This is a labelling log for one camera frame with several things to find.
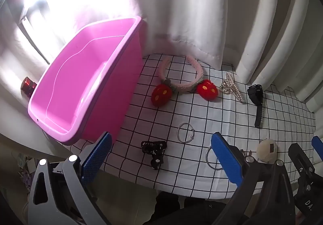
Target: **pink knitted headband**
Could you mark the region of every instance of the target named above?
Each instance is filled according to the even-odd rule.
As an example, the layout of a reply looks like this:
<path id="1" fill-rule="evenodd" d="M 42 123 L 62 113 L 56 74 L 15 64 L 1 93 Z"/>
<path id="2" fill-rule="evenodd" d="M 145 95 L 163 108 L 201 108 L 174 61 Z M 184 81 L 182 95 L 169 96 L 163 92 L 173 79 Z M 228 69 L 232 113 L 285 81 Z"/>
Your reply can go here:
<path id="1" fill-rule="evenodd" d="M 165 78 L 164 72 L 166 67 L 168 66 L 170 62 L 170 58 L 167 57 L 162 61 L 160 64 L 159 70 L 158 70 L 158 76 L 163 84 L 168 85 L 173 91 L 177 90 L 178 92 L 186 92 L 186 91 L 192 91 L 197 84 L 201 83 L 203 81 L 203 69 L 201 64 L 193 57 L 186 56 L 186 59 L 188 62 L 195 68 L 197 72 L 196 79 L 189 83 L 184 84 L 177 84 L 173 83 L 169 78 Z"/>

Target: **metal ring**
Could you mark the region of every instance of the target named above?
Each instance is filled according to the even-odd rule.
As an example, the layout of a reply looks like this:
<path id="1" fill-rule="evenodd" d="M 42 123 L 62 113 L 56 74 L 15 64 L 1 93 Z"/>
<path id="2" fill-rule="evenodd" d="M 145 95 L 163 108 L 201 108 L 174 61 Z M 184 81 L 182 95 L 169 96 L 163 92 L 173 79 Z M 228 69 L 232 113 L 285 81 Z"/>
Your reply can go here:
<path id="1" fill-rule="evenodd" d="M 190 140 L 189 140 L 189 141 L 182 141 L 182 140 L 180 139 L 180 127 L 181 127 L 181 126 L 183 126 L 183 125 L 185 125 L 185 124 L 189 125 L 189 126 L 192 128 L 192 129 L 191 129 L 191 131 L 192 131 L 192 136 L 191 136 L 191 138 L 190 138 Z M 181 143 L 184 143 L 184 144 L 189 143 L 189 142 L 191 142 L 191 141 L 193 140 L 193 138 L 194 138 L 194 132 L 195 132 L 195 130 L 194 130 L 194 128 L 192 127 L 192 125 L 191 125 L 191 124 L 189 124 L 189 123 L 182 123 L 182 124 L 180 124 L 180 126 L 177 128 L 177 138 L 178 138 L 178 140 L 179 140 Z"/>
<path id="2" fill-rule="evenodd" d="M 207 149 L 206 153 L 205 153 L 205 161 L 206 161 L 206 164 L 209 165 L 210 168 L 214 169 L 214 170 L 223 170 L 223 168 L 215 168 L 215 167 L 212 167 L 209 163 L 209 160 L 208 160 L 208 156 L 209 156 L 209 152 L 211 150 L 211 146 Z"/>

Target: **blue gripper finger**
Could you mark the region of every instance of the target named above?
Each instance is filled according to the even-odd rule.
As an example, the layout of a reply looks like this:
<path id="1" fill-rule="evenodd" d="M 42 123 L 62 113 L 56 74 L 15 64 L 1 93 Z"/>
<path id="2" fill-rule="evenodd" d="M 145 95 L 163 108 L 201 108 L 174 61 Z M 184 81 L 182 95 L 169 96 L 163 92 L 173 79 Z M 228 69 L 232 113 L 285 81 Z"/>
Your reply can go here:
<path id="1" fill-rule="evenodd" d="M 320 156 L 321 160 L 323 160 L 323 142 L 318 136 L 312 138 L 312 146 Z"/>
<path id="2" fill-rule="evenodd" d="M 106 132 L 101 139 L 93 145 L 95 145 L 95 147 L 92 149 L 82 166 L 81 183 L 83 186 L 86 186 L 88 183 L 93 181 L 103 161 L 110 152 L 112 148 L 111 134 Z"/>
<path id="3" fill-rule="evenodd" d="M 230 182 L 239 186 L 242 183 L 242 166 L 229 149 L 229 144 L 219 132 L 211 137 L 211 147 L 214 154 L 221 163 L 223 170 L 227 174 Z"/>

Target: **metal screw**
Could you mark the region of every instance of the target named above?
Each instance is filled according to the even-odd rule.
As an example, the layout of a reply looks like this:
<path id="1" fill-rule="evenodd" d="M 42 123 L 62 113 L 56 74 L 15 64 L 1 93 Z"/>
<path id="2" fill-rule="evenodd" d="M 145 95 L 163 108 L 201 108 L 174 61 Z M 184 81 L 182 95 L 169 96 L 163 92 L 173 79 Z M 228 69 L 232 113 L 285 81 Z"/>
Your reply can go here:
<path id="1" fill-rule="evenodd" d="M 46 164 L 46 162 L 47 162 L 47 160 L 45 159 L 45 158 L 43 158 L 43 159 L 41 159 L 40 161 L 39 161 L 39 164 L 40 165 L 45 165 Z"/>
<path id="2" fill-rule="evenodd" d="M 284 165 L 283 161 L 282 161 L 282 160 L 280 160 L 280 159 L 276 161 L 276 164 L 277 164 L 278 166 L 283 166 L 283 165 Z"/>
<path id="3" fill-rule="evenodd" d="M 69 158 L 68 158 L 68 160 L 69 160 L 70 162 L 74 162 L 74 161 L 76 161 L 77 159 L 78 159 L 77 155 L 71 155 L 71 156 L 69 156 Z"/>
<path id="4" fill-rule="evenodd" d="M 246 156 L 245 160 L 249 163 L 253 162 L 255 159 L 251 156 Z"/>

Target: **fluffy ball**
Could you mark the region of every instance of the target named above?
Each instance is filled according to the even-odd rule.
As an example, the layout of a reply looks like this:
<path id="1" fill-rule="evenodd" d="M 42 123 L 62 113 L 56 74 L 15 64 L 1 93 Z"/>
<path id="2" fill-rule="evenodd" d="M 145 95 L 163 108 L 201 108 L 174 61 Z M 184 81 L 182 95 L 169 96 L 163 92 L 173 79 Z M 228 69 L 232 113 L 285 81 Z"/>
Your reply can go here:
<path id="1" fill-rule="evenodd" d="M 151 94 L 151 102 L 154 106 L 163 106 L 171 97 L 171 88 L 165 84 L 159 84 Z"/>
<path id="2" fill-rule="evenodd" d="M 263 162 L 276 160 L 277 143 L 274 140 L 266 139 L 260 142 L 257 148 L 257 156 Z"/>
<path id="3" fill-rule="evenodd" d="M 218 96 L 216 86 L 208 79 L 203 80 L 196 86 L 196 92 L 206 100 L 214 100 Z"/>

